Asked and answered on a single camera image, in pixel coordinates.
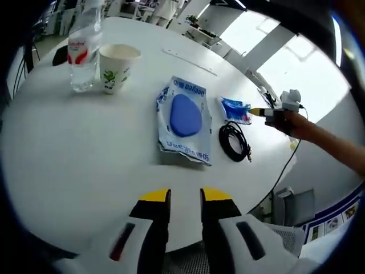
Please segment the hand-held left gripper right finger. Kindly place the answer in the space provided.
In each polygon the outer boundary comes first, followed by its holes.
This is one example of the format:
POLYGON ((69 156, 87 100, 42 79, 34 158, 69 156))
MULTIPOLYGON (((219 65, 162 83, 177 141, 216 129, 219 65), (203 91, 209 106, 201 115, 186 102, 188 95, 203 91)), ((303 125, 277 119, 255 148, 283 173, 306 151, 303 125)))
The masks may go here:
POLYGON ((226 192, 200 189, 202 239, 211 273, 285 273, 279 235, 252 215, 240 213, 226 192))

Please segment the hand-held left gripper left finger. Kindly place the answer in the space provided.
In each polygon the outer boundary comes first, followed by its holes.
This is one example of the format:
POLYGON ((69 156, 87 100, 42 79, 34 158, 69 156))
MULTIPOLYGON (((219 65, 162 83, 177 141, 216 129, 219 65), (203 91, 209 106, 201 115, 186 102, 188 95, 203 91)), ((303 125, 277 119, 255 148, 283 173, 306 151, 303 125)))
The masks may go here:
POLYGON ((109 252, 109 259, 122 266, 120 273, 162 272, 170 215, 169 188, 139 198, 109 252))

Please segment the person's right hand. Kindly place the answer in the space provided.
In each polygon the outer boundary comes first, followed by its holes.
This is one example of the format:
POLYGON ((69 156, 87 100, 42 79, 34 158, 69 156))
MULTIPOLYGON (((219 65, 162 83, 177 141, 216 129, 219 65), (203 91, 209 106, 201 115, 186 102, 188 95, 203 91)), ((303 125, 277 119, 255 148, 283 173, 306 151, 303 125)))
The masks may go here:
POLYGON ((301 140, 309 140, 312 125, 304 116, 291 111, 283 111, 271 124, 286 135, 301 140))

